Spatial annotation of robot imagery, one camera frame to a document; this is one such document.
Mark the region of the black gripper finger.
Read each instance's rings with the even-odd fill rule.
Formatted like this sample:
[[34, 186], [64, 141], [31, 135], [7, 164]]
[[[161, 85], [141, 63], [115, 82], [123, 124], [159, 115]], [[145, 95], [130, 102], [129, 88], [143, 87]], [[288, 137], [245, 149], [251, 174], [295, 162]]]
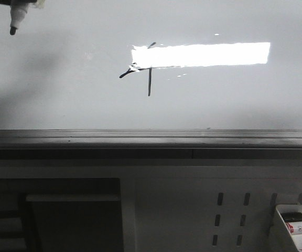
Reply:
[[0, 5], [13, 5], [13, 4], [33, 4], [37, 0], [0, 0]]

